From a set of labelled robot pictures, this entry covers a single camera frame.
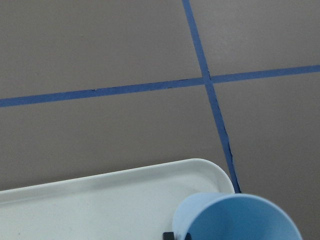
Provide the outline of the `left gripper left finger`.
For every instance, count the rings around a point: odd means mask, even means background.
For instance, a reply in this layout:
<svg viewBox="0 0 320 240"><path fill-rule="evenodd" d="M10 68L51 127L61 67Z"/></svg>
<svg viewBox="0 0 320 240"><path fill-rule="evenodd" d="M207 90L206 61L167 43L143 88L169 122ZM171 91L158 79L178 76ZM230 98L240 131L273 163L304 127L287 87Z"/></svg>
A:
<svg viewBox="0 0 320 240"><path fill-rule="evenodd" d="M162 239L163 240L175 240L175 235L173 232L164 232L162 234Z"/></svg>

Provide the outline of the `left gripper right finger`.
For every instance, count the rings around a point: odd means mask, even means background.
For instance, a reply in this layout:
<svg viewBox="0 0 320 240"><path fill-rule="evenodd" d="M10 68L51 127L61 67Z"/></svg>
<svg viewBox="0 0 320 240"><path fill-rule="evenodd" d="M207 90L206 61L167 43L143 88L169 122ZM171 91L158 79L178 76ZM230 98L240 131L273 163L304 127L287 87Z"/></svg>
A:
<svg viewBox="0 0 320 240"><path fill-rule="evenodd" d="M185 240L192 240L192 236L190 233L187 233L185 236Z"/></svg>

